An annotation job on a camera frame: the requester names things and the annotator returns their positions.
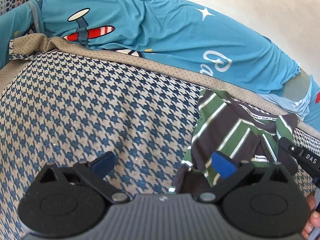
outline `blanket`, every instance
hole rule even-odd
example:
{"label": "blanket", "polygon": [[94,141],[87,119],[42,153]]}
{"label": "blanket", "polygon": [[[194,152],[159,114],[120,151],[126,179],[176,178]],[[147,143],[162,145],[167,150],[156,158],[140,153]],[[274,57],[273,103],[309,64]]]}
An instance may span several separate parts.
{"label": "blanket", "polygon": [[[26,65],[0,96],[0,238],[5,240],[20,239],[17,206],[46,162],[72,165],[111,150],[117,156],[107,176],[111,184],[131,195],[164,193],[199,118],[199,91],[216,87],[243,100],[254,96],[199,73],[43,34],[13,40],[10,52],[12,61],[3,70],[17,68],[17,59]],[[263,106],[272,110],[268,102]],[[320,141],[304,131],[296,129],[293,139],[320,154]],[[295,180],[305,194],[313,189],[303,170]]]}
{"label": "blanket", "polygon": [[[256,93],[276,93],[300,72],[270,39],[186,0],[30,0],[23,8],[48,37],[144,57]],[[9,15],[0,17],[3,29]]]}

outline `houndstooth pattern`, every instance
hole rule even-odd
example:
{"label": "houndstooth pattern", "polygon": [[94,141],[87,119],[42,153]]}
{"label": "houndstooth pattern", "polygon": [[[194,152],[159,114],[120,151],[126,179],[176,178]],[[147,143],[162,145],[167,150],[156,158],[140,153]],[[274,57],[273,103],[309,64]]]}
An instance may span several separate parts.
{"label": "houndstooth pattern", "polygon": [[[34,56],[0,98],[0,239],[20,239],[17,206],[50,161],[72,166],[113,151],[111,184],[131,195],[166,193],[199,118],[202,88],[57,50]],[[317,139],[298,129],[294,138],[319,153]],[[303,172],[296,181],[311,190]]]}

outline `blue bedsheet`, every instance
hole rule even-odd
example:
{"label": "blue bedsheet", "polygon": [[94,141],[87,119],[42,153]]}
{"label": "blue bedsheet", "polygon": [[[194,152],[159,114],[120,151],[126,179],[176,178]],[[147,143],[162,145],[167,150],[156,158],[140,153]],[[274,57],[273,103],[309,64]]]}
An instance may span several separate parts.
{"label": "blue bedsheet", "polygon": [[186,0],[31,0],[23,6],[30,5],[38,30],[49,37],[145,57],[256,93],[276,92],[300,72],[268,38]]}

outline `white star print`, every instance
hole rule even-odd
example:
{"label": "white star print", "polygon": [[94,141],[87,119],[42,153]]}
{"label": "white star print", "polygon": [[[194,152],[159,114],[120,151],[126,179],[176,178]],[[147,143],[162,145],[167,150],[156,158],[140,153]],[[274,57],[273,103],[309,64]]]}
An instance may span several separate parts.
{"label": "white star print", "polygon": [[211,14],[210,12],[208,12],[208,9],[206,7],[203,10],[197,9],[197,8],[195,8],[195,9],[202,12],[202,21],[204,21],[204,18],[206,18],[207,15],[215,16],[215,15]]}

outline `shirt label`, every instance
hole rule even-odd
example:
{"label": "shirt label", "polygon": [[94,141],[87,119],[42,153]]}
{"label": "shirt label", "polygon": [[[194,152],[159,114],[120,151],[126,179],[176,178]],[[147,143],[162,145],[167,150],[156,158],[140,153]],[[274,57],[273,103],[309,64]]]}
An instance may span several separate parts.
{"label": "shirt label", "polygon": [[254,155],[254,158],[251,159],[252,162],[265,162],[268,163],[267,157],[263,155]]}

